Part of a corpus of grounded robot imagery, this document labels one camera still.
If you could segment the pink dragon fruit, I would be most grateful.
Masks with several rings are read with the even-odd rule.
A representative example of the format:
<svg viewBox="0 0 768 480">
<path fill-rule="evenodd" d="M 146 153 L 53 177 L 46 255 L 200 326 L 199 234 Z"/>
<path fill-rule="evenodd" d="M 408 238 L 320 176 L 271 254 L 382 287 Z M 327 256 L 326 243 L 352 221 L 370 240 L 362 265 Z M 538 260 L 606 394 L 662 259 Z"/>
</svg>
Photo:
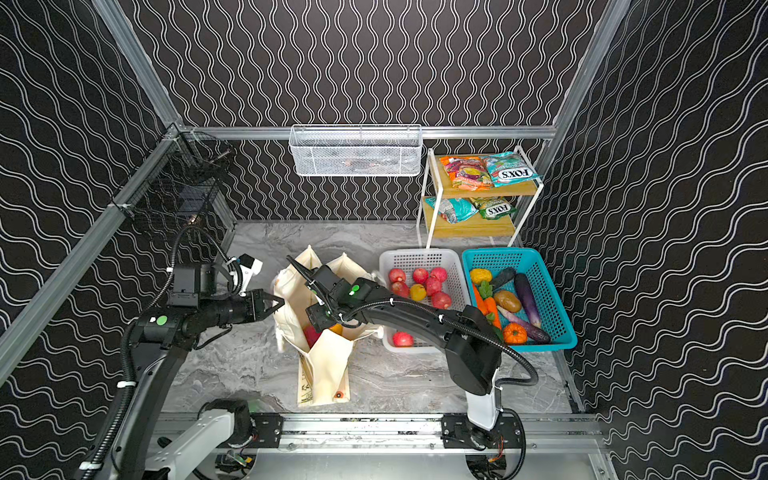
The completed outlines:
<svg viewBox="0 0 768 480">
<path fill-rule="evenodd" d="M 311 325 L 308 325 L 306 328 L 303 329 L 303 334 L 309 349 L 312 349 L 314 347 L 314 345 L 317 343 L 317 341 L 321 336 L 321 333 Z"/>
</svg>

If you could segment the floral canvas grocery bag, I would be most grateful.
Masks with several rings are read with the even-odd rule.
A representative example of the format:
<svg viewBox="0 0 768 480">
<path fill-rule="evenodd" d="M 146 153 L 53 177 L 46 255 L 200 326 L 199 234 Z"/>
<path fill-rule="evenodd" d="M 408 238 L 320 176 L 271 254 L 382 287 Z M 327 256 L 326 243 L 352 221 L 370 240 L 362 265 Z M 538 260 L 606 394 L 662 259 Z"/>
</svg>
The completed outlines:
<svg viewBox="0 0 768 480">
<path fill-rule="evenodd" d="M 285 300 L 274 314 L 278 350 L 291 347 L 299 354 L 297 404 L 300 408 L 346 403 L 351 400 L 348 361 L 358 341 L 381 339 L 382 326 L 330 328 L 307 336 L 311 324 L 305 309 L 317 298 L 298 270 L 289 265 L 272 282 L 273 294 Z"/>
</svg>

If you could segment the brown potato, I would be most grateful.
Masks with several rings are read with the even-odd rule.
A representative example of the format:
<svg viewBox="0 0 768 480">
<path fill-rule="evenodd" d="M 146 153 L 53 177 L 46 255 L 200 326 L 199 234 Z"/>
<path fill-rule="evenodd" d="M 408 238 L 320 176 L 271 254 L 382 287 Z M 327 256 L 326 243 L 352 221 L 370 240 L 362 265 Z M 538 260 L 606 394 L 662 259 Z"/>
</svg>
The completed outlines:
<svg viewBox="0 0 768 480">
<path fill-rule="evenodd" d="M 498 307 L 504 308 L 509 312 L 517 313 L 522 309 L 521 301 L 514 293 L 508 290 L 496 291 L 493 298 Z"/>
</svg>

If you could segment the teal Fox's candy bag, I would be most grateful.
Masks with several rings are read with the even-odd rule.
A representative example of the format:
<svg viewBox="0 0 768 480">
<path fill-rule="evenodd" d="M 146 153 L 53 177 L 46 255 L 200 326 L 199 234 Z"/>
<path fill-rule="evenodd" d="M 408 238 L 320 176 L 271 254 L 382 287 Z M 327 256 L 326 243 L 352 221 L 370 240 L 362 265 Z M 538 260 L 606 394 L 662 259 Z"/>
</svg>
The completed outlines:
<svg viewBox="0 0 768 480">
<path fill-rule="evenodd" d="M 531 164 L 515 152 L 488 155 L 483 158 L 486 170 L 495 188 L 502 188 L 537 179 L 538 173 Z"/>
</svg>

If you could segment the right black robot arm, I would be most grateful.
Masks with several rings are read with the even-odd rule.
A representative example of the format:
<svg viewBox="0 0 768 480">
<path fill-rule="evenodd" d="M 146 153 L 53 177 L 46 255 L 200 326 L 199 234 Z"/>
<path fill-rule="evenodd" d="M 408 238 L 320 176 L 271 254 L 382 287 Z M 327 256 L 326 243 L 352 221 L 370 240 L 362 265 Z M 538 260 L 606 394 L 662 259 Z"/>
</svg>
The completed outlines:
<svg viewBox="0 0 768 480">
<path fill-rule="evenodd" d="M 476 307 L 438 309 L 396 295 L 374 280 L 349 282 L 326 265 L 291 264 L 319 301 L 306 309 L 313 327 L 383 325 L 442 351 L 450 378 L 466 393 L 468 420 L 478 428 L 490 431 L 498 423 L 501 386 L 528 387 L 539 381 L 533 365 L 494 333 Z"/>
</svg>

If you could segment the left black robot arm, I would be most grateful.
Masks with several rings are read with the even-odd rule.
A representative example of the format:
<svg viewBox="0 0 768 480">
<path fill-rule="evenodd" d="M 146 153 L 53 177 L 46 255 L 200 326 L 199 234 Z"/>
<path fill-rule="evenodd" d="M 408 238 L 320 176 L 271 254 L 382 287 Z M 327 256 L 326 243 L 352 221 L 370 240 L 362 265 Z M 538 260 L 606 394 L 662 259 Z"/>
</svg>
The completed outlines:
<svg viewBox="0 0 768 480">
<path fill-rule="evenodd" d="M 216 401 L 197 423 L 158 454 L 148 453 L 171 384 L 201 335 L 267 319 L 284 299 L 261 289 L 195 300 L 174 295 L 131 322 L 120 345 L 122 377 L 95 446 L 76 479 L 184 479 L 216 447 L 249 443 L 253 427 L 245 402 Z"/>
</svg>

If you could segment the teal snack bag lower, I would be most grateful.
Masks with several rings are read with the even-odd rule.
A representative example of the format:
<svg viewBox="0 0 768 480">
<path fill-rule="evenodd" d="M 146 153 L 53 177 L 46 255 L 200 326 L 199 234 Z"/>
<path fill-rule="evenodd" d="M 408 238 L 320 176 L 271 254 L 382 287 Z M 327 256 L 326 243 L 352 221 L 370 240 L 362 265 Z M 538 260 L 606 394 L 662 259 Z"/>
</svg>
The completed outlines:
<svg viewBox="0 0 768 480">
<path fill-rule="evenodd" d="M 425 202 L 449 224 L 465 222 L 478 213 L 472 202 L 464 198 L 442 198 L 437 201 L 436 197 L 426 197 Z"/>
</svg>

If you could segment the green Fox's bag lower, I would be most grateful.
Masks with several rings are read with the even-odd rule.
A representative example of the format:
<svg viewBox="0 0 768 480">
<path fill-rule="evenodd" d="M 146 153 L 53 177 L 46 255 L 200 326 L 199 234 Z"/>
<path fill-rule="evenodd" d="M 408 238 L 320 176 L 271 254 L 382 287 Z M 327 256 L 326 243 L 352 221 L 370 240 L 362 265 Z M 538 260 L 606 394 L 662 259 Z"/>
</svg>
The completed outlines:
<svg viewBox="0 0 768 480">
<path fill-rule="evenodd" d="M 500 220 L 517 212 L 517 208 L 503 197 L 471 198 L 470 202 L 485 220 Z"/>
</svg>

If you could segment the orange candy bag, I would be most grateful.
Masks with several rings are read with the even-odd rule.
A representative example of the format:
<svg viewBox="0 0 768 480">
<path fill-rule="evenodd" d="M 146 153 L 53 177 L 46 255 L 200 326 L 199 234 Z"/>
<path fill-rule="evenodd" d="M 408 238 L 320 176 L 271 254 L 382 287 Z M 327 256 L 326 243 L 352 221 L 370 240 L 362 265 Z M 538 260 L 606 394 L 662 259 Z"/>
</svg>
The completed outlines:
<svg viewBox="0 0 768 480">
<path fill-rule="evenodd" d="M 493 187 L 492 178 L 486 163 L 477 156 L 443 156 L 439 159 L 451 186 L 466 191 L 489 190 Z"/>
</svg>

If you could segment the red peach middle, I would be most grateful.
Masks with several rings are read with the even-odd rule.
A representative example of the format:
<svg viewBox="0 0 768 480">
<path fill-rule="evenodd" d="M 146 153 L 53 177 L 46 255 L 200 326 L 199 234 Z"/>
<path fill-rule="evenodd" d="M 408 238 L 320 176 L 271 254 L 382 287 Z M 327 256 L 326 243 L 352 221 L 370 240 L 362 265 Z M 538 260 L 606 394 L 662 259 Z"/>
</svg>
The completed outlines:
<svg viewBox="0 0 768 480">
<path fill-rule="evenodd" d="M 410 288 L 408 285 L 401 281 L 396 281 L 391 284 L 391 291 L 403 298 L 409 299 L 410 298 Z"/>
</svg>

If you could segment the red peach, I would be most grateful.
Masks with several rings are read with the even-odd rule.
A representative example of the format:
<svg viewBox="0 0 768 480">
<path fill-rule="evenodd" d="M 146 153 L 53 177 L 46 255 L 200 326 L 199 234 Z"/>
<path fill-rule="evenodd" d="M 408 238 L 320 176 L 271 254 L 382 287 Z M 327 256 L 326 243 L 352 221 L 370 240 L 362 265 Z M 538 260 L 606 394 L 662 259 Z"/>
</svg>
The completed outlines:
<svg viewBox="0 0 768 480">
<path fill-rule="evenodd" d="M 402 269 L 393 268 L 388 272 L 388 279 L 391 283 L 405 283 L 407 281 L 407 274 Z"/>
<path fill-rule="evenodd" d="M 401 281 L 396 281 L 391 284 L 391 291 L 403 298 L 409 299 L 410 298 L 410 288 L 408 285 Z"/>
</svg>

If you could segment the red apple with stem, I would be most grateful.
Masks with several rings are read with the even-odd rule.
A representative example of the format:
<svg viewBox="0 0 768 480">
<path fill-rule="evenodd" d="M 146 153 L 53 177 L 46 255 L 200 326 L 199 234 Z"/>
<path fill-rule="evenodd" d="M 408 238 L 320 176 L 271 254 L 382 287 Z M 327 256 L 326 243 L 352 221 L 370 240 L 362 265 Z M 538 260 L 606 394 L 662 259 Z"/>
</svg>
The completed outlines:
<svg viewBox="0 0 768 480">
<path fill-rule="evenodd" d="M 434 308 L 447 310 L 452 303 L 452 298 L 445 292 L 438 291 L 431 296 L 431 304 Z"/>
</svg>

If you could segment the orange carrot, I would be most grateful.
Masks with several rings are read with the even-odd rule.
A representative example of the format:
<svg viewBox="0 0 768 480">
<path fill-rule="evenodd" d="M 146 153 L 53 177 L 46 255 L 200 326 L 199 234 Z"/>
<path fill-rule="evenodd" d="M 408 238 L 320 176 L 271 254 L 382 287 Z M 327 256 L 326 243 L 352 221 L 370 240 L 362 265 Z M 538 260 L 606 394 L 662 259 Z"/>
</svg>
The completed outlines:
<svg viewBox="0 0 768 480">
<path fill-rule="evenodd" d="M 488 310 L 488 308 L 486 306 L 485 299 L 480 294 L 480 292 L 479 292 L 479 290 L 478 290 L 476 285 L 472 285 L 472 290 L 473 290 L 473 294 L 474 294 L 474 300 L 475 300 L 475 303 L 476 303 L 476 307 L 481 311 L 481 313 L 484 316 L 487 316 L 489 314 L 489 310 Z"/>
<path fill-rule="evenodd" d="M 500 315 L 498 311 L 498 307 L 496 304 L 496 301 L 493 297 L 488 297 L 484 300 L 484 305 L 487 309 L 486 318 L 487 320 L 497 329 L 502 329 L 502 323 L 500 320 Z"/>
</svg>

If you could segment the small orange pumpkin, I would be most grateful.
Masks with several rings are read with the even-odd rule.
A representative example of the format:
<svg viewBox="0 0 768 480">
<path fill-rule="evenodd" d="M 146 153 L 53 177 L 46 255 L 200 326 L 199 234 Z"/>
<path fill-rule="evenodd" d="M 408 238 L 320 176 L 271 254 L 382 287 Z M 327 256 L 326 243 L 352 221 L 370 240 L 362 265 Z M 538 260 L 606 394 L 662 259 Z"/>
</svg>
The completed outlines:
<svg viewBox="0 0 768 480">
<path fill-rule="evenodd" d="M 522 325 L 509 323 L 502 330 L 502 338 L 507 345 L 523 345 L 528 341 L 528 334 Z"/>
</svg>

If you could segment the striped purple eggplant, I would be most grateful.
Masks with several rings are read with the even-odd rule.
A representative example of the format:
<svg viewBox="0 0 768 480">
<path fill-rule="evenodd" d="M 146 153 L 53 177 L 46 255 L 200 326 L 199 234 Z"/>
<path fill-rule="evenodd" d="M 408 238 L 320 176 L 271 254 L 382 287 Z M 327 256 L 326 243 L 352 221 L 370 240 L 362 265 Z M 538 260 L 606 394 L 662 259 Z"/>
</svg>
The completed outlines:
<svg viewBox="0 0 768 480">
<path fill-rule="evenodd" d="M 512 312 L 509 312 L 505 310 L 504 308 L 498 308 L 499 314 L 501 318 L 503 319 L 502 325 L 503 329 L 506 325 L 509 323 L 516 323 L 522 325 L 528 334 L 528 341 L 527 342 L 533 342 L 535 344 L 549 344 L 551 342 L 551 337 L 541 328 L 537 328 L 530 324 L 529 322 L 522 320 Z"/>
</svg>

